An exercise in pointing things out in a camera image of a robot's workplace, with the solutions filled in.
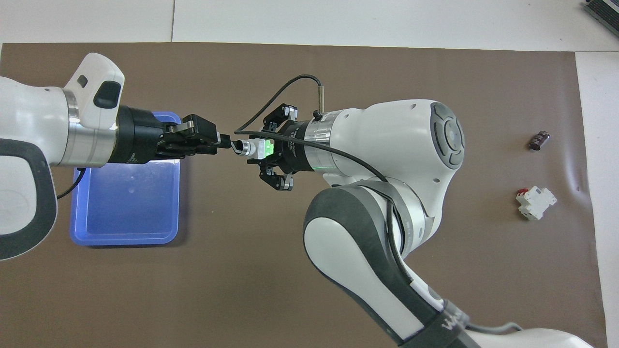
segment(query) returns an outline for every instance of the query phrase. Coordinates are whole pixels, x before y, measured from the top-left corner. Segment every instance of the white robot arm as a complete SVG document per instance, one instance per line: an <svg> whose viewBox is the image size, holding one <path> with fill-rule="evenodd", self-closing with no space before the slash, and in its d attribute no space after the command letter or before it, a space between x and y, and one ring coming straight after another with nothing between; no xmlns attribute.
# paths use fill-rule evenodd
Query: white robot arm
<svg viewBox="0 0 619 348"><path fill-rule="evenodd" d="M494 329L474 325L404 263L436 232L447 186L464 159L462 127L447 106L432 100L401 100L365 110L315 114L310 121L289 119L278 131L283 137L236 133L275 139L273 159L264 162L278 165L287 175L303 170L322 173L332 186L313 199L306 214L307 255L399 346L590 347L576 336L551 329L522 331L513 323ZM510 328L520 331L498 334Z"/></svg>
<svg viewBox="0 0 619 348"><path fill-rule="evenodd" d="M447 186L464 158L462 128L442 103L314 112L309 121L297 121L297 109L282 104L265 117L262 131L243 131L248 122L235 132L254 139L232 142L196 115L161 123L149 111L119 105L123 84L120 70L99 54L89 54L63 89L0 77L0 259L28 251L51 230L50 165L146 163L232 147L277 190L290 191L298 171L323 175L332 187L310 204L306 252L399 346L590 347L549 329L476 332L491 330L470 324L404 263L436 232ZM275 141L272 154L266 139Z"/></svg>
<svg viewBox="0 0 619 348"><path fill-rule="evenodd" d="M88 54L64 88L0 77L0 260L39 244L56 220L50 165L101 167L215 154L230 138L189 115L181 124L119 104L123 73Z"/></svg>

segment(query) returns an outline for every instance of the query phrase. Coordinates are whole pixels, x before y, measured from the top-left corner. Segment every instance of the white floor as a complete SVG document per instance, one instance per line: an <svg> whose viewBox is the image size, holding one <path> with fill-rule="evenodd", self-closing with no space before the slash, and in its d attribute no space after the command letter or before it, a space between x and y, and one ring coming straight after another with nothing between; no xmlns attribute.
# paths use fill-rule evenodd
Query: white floor
<svg viewBox="0 0 619 348"><path fill-rule="evenodd" d="M0 0L2 42L208 41L574 51L608 346L619 348L619 38L580 0Z"/></svg>

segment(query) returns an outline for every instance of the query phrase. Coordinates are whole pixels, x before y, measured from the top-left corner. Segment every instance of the brown surface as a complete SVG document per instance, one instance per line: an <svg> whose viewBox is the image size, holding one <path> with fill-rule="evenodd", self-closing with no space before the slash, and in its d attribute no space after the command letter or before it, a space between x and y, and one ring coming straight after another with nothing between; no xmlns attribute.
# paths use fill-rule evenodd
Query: brown surface
<svg viewBox="0 0 619 348"><path fill-rule="evenodd" d="M467 155L439 232L407 262L478 324L564 330L606 347L572 53L320 46L5 44L0 73L64 85L88 52L125 73L122 103L197 113L231 133L287 79L316 74L326 108L432 98L461 120ZM300 82L278 102L315 109ZM525 146L540 130L552 139ZM37 248L0 263L1 347L394 347L323 279L301 241L326 187L299 173L278 193L231 151L185 160L181 232L166 248L91 249L68 235L70 200ZM71 171L54 170L57 190ZM558 198L543 220L519 216L519 188Z"/></svg>

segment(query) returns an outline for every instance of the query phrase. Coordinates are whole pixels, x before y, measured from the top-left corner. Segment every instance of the white electrical component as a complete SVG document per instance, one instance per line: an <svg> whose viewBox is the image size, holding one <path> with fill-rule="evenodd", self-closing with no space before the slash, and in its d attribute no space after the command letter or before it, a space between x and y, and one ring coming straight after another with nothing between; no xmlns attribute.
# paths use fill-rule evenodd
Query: white electrical component
<svg viewBox="0 0 619 348"><path fill-rule="evenodd" d="M520 202L518 210L529 220L539 220L548 207L556 203L555 195L547 188L533 186L518 191L516 200Z"/></svg>
<svg viewBox="0 0 619 348"><path fill-rule="evenodd" d="M247 156L250 159L261 160L273 154L274 144L268 139L237 140L231 143L237 155Z"/></svg>

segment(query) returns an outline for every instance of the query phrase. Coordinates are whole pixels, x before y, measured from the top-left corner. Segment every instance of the small connector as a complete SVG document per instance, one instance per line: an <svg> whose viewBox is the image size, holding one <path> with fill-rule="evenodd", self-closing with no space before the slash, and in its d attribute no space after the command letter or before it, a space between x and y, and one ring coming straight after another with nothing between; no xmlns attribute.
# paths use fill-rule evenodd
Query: small connector
<svg viewBox="0 0 619 348"><path fill-rule="evenodd" d="M529 143L529 148L531 150L539 151L544 145L544 143L546 143L546 141L548 141L549 139L550 139L550 134L546 131L541 131L537 133L533 137L533 139L531 139L531 142Z"/></svg>
<svg viewBox="0 0 619 348"><path fill-rule="evenodd" d="M516 200L521 204L518 210L529 220L540 220L543 212L556 203L555 195L549 189L537 186L518 190Z"/></svg>
<svg viewBox="0 0 619 348"><path fill-rule="evenodd" d="M274 145L269 139L248 139L232 142L232 149L237 155L249 159L261 160L273 153Z"/></svg>

